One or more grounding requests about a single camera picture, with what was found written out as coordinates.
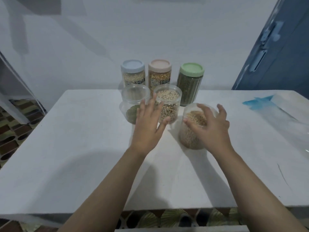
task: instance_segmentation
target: jar of beans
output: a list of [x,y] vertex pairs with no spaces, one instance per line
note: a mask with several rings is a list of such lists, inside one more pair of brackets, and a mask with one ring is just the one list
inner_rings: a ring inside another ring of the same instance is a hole
[[172,65],[164,59],[155,59],[148,65],[148,85],[150,95],[158,85],[169,84],[171,80]]
[[177,120],[182,95],[181,90],[175,85],[165,84],[157,86],[154,89],[154,93],[157,94],[156,105],[164,102],[159,122],[168,116],[171,118],[170,123]]
[[133,84],[145,85],[145,64],[140,60],[126,60],[120,66],[124,87]]
[[145,85],[129,85],[122,89],[121,91],[123,108],[121,109],[127,119],[131,124],[136,122],[137,108],[140,107],[141,101],[145,99],[148,103],[150,99],[150,90]]
[[[212,113],[216,117],[218,115],[218,112],[211,106],[208,107],[211,109]],[[204,127],[207,125],[207,120],[204,112],[202,111],[202,109],[197,107],[197,103],[192,103],[185,107],[183,111],[183,119],[188,119],[196,123],[200,127]],[[179,131],[179,139],[180,143],[189,149],[200,150],[204,148],[203,143],[183,121],[181,123]]]
[[177,79],[177,86],[182,91],[180,106],[194,102],[204,75],[204,68],[197,63],[181,65]]

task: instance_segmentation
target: pink lid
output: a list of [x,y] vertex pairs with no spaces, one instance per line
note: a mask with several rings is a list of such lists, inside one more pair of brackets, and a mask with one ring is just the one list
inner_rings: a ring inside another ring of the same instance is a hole
[[148,64],[148,70],[153,72],[168,72],[172,70],[172,64],[164,59],[155,59]]

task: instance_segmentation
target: white furniture leg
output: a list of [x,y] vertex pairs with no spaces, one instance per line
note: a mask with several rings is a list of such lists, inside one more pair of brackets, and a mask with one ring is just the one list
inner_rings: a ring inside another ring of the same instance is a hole
[[2,93],[0,93],[0,106],[20,124],[29,123],[29,120]]

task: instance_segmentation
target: door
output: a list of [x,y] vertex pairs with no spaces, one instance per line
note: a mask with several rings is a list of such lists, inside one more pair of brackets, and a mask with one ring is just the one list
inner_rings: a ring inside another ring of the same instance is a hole
[[309,0],[279,0],[232,90],[294,90],[309,99]]

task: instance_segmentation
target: blue lid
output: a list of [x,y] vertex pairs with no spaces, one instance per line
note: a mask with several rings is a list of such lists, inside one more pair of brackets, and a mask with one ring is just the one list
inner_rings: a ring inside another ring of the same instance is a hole
[[145,64],[136,59],[126,60],[120,65],[121,71],[126,73],[138,73],[145,70]]

